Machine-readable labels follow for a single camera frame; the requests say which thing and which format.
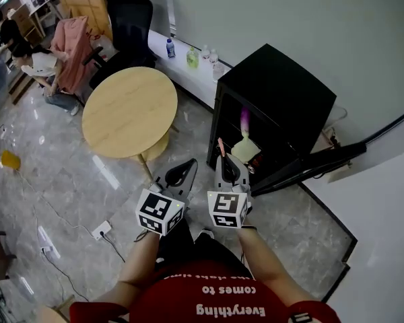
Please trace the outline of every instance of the red t-shirt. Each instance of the red t-shirt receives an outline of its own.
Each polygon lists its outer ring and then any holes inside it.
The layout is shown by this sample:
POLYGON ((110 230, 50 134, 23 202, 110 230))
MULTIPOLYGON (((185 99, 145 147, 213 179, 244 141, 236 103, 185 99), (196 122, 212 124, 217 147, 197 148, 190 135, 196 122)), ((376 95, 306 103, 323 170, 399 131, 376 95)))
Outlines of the red t-shirt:
POLYGON ((302 301, 286 307, 264 284, 233 274, 210 260, 175 268, 127 309, 112 303, 74 303, 71 323, 108 323, 130 313, 130 322, 322 322, 339 323, 327 304, 302 301))

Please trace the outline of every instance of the black cabinet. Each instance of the black cabinet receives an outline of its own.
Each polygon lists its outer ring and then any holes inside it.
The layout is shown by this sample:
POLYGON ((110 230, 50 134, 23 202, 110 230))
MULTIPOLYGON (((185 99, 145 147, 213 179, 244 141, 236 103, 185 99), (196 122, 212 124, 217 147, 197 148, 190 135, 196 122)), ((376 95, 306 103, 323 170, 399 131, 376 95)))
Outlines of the black cabinet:
POLYGON ((219 137, 228 153, 242 140, 240 114, 246 106, 250 110, 250 139, 261 149, 257 167, 252 166, 254 174, 250 174, 252 191, 306 172, 303 163, 311 163, 305 159, 335 98, 293 60, 268 44, 262 46, 218 81, 207 163, 215 168, 219 137))

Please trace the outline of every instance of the round wooden table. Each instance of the round wooden table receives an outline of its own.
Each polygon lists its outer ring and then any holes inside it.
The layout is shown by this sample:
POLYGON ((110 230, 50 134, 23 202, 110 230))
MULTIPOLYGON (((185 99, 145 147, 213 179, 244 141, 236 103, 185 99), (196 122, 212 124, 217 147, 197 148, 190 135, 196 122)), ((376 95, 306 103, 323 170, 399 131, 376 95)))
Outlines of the round wooden table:
POLYGON ((146 161, 168 145, 177 105, 175 87, 162 72, 148 67, 123 69, 106 78, 88 98, 83 135, 97 154, 138 159, 152 179, 146 161))

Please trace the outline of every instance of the bracelet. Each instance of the bracelet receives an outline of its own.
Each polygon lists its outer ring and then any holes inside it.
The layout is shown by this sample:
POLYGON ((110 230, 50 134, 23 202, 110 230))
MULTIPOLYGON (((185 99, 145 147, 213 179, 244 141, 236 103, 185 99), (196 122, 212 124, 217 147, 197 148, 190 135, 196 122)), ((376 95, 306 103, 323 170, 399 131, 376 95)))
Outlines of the bracelet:
POLYGON ((255 229, 257 231, 257 228, 253 225, 243 225, 241 226, 242 229, 255 229))

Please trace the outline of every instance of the black office chair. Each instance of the black office chair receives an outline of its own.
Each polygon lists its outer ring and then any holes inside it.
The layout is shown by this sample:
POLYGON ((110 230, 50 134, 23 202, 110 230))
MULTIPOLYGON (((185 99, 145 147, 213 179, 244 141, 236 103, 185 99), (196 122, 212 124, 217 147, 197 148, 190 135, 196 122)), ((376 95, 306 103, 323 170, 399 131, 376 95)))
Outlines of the black office chair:
POLYGON ((155 67, 156 57, 148 48, 148 32, 153 16, 150 0, 107 0, 112 26, 112 43, 119 51, 108 62, 102 59, 99 46, 83 62, 95 60, 99 70, 90 79, 95 89, 110 75, 129 67, 155 67))

